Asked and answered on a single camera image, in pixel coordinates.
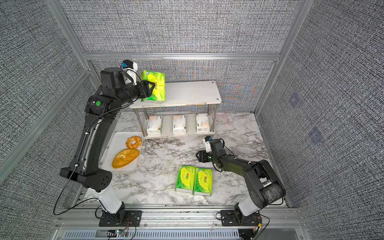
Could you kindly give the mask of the white tissue pack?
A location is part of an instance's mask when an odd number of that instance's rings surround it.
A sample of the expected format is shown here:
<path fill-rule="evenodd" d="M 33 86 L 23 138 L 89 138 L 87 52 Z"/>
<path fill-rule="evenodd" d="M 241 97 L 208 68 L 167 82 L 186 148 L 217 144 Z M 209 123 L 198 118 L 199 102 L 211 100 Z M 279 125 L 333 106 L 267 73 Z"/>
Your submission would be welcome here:
<path fill-rule="evenodd" d="M 173 116 L 173 134 L 185 135 L 186 133 L 187 133 L 186 115 L 174 115 Z"/>
<path fill-rule="evenodd" d="M 208 114 L 196 114 L 197 133 L 207 133 L 210 131 L 210 122 Z"/>
<path fill-rule="evenodd" d="M 150 135 L 161 135 L 162 133 L 162 116 L 150 116 L 147 126 L 147 134 Z"/>

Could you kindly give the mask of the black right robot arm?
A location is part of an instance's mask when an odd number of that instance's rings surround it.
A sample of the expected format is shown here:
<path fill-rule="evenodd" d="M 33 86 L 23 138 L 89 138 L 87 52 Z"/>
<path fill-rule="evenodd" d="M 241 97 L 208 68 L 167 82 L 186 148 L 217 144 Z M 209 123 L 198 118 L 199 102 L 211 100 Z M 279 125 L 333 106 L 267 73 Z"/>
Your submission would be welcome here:
<path fill-rule="evenodd" d="M 215 168 L 244 178 L 249 196 L 234 207 L 238 222 L 271 205 L 286 195 L 286 189 L 266 160 L 246 161 L 225 151 L 223 139 L 203 138 L 205 150 L 196 153 L 201 163 L 212 163 Z"/>

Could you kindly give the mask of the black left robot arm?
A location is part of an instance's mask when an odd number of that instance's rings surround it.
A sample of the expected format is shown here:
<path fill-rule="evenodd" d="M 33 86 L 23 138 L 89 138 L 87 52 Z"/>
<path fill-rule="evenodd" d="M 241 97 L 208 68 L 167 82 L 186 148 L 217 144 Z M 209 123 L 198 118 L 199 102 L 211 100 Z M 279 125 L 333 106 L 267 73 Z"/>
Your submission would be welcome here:
<path fill-rule="evenodd" d="M 112 216 L 123 215 L 124 203 L 111 184 L 112 173 L 99 168 L 102 146 L 120 110 L 138 99 L 150 97 L 155 83 L 133 79 L 130 70 L 106 68 L 101 71 L 101 85 L 86 105 L 83 132 L 76 153 L 60 176 L 93 190 L 103 211 Z"/>

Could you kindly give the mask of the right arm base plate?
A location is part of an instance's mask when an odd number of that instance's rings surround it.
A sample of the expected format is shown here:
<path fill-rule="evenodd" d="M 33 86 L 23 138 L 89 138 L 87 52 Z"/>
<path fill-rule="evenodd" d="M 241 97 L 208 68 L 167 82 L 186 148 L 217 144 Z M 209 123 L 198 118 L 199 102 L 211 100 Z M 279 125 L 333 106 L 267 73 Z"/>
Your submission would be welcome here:
<path fill-rule="evenodd" d="M 237 210 L 221 210 L 220 220 L 224 227 L 260 227 L 263 220 L 258 213 L 243 216 Z"/>

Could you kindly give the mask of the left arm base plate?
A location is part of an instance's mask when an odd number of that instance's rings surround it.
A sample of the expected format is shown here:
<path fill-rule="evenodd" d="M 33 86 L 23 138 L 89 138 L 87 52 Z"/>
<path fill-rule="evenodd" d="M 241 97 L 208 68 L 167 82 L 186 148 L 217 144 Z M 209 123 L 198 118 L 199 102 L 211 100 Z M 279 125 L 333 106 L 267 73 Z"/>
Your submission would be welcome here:
<path fill-rule="evenodd" d="M 99 227 L 122 227 L 127 225 L 139 227 L 142 219 L 142 213 L 142 211 L 122 210 L 116 214 L 110 214 L 102 210 Z"/>

